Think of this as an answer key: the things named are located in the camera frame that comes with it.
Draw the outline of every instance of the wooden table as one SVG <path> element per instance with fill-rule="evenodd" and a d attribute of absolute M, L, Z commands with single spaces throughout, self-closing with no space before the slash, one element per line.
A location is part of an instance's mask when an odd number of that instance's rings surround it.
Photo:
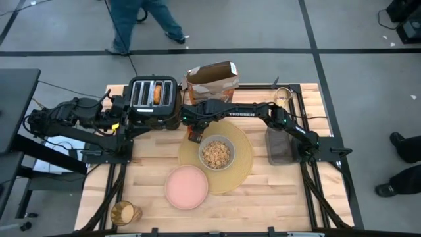
<path fill-rule="evenodd" d="M 111 89 L 111 94 L 121 94 L 123 85 L 111 85 L 107 89 Z M 307 116 L 325 116 L 318 85 L 301 84 L 301 89 Z M 272 101 L 273 95 L 274 90 L 236 90 L 233 102 Z M 297 99 L 294 100 L 295 110 L 299 111 Z M 189 103 L 187 94 L 185 103 Z M 104 101 L 104 106 L 110 107 L 110 101 Z M 119 232 L 150 232 L 153 227 L 158 227 L 159 232 L 266 232 L 269 226 L 276 231 L 311 229 L 299 164 L 269 164 L 263 121 L 257 118 L 225 119 L 240 127 L 253 145 L 255 160 L 246 181 L 231 192 L 209 194 L 196 209 L 176 209 L 164 196 L 164 183 L 170 171 L 178 166 L 178 148 L 186 127 L 140 135 L 134 140 L 122 199 L 141 207 L 143 217 L 138 223 L 118 228 Z M 310 119 L 309 126 L 319 136 L 330 135 L 326 118 Z M 318 167 L 325 198 L 337 214 L 353 226 L 341 174 L 328 163 L 319 163 Z M 83 227 L 103 201 L 108 170 L 109 165 L 104 164 L 87 177 L 75 229 Z M 322 226 L 320 208 L 315 197 L 313 200 L 318 224 Z"/>

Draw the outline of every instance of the person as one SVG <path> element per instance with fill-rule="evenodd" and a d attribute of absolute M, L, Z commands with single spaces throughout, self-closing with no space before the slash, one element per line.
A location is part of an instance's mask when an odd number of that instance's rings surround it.
<path fill-rule="evenodd" d="M 112 46 L 106 49 L 111 55 L 130 53 L 132 31 L 141 7 L 151 13 L 168 38 L 179 44 L 186 42 L 181 26 L 172 17 L 164 0 L 110 0 L 110 5 L 110 14 L 116 28 Z"/>
<path fill-rule="evenodd" d="M 421 136 L 404 138 L 400 133 L 390 135 L 390 142 L 395 146 L 400 158 L 407 163 L 421 160 L 418 149 L 421 145 Z M 421 165 L 407 168 L 391 177 L 387 184 L 380 184 L 374 188 L 380 197 L 392 197 L 397 194 L 417 194 L 421 192 Z"/>

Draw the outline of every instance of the gray floor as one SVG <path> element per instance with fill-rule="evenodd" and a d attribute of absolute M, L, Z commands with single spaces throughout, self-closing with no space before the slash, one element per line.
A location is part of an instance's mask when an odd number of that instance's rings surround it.
<path fill-rule="evenodd" d="M 317 46 L 321 49 L 412 48 L 395 31 L 377 25 L 377 11 L 391 0 L 306 0 Z M 17 0 L 0 0 L 0 12 Z M 174 17 L 190 38 L 186 45 L 168 41 L 150 17 L 136 26 L 132 49 L 308 49 L 303 17 L 296 0 L 178 0 L 169 1 Z M 0 31 L 10 15 L 0 17 Z M 387 15 L 382 22 L 390 24 Z M 19 13 L 0 51 L 102 50 L 113 30 L 103 2 L 53 0 Z M 232 60 L 241 82 L 318 82 L 312 55 L 204 54 L 133 56 L 139 74 L 171 75 L 181 80 L 199 65 Z M 373 187 L 409 167 L 395 154 L 388 135 L 421 133 L 421 55 L 322 55 L 351 173 L 366 229 L 421 233 L 419 195 L 380 198 Z M 101 95 L 107 84 L 127 83 L 134 73 L 127 58 L 109 56 L 0 57 L 0 68 L 40 68 L 46 82 Z M 413 100 L 411 95 L 418 96 Z M 74 97 L 70 92 L 40 84 L 34 96 L 48 107 Z M 20 198 L 24 180 L 13 197 Z M 72 231 L 80 192 L 38 192 L 29 211 L 40 213 L 28 232 L 13 236 L 46 236 Z M 11 200 L 0 224 L 15 223 L 17 200 Z"/>

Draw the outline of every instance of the label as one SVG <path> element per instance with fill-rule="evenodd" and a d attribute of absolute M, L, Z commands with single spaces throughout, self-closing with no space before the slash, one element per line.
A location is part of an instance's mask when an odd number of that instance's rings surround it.
<path fill-rule="evenodd" d="M 303 129 L 301 129 L 300 127 L 295 127 L 295 129 L 297 129 L 298 131 L 300 131 L 302 134 L 305 134 L 305 131 Z"/>
<path fill-rule="evenodd" d="M 137 109 L 138 112 L 152 113 L 153 109 Z"/>
<path fill-rule="evenodd" d="M 231 73 L 234 75 L 238 75 L 237 68 L 235 67 L 233 62 L 230 62 L 230 64 L 231 64 Z"/>
<path fill-rule="evenodd" d="M 188 72 L 189 72 L 189 75 L 190 75 L 190 76 L 193 76 L 193 75 L 195 75 L 197 72 L 199 72 L 199 70 L 200 70 L 200 67 L 198 66 L 198 67 L 196 67 L 196 68 L 193 68 L 193 69 L 189 70 Z"/>
<path fill-rule="evenodd" d="M 254 113 L 228 113 L 230 116 L 239 116 L 239 117 L 254 117 Z"/>

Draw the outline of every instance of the glass cup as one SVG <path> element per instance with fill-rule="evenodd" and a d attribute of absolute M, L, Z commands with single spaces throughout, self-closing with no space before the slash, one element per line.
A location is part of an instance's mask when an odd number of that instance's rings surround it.
<path fill-rule="evenodd" d="M 110 216 L 113 224 L 125 226 L 131 222 L 138 221 L 142 216 L 142 210 L 128 201 L 121 201 L 112 207 Z"/>
<path fill-rule="evenodd" d="M 278 88 L 274 95 L 274 102 L 277 106 L 287 107 L 288 101 L 292 98 L 292 92 L 288 88 Z"/>

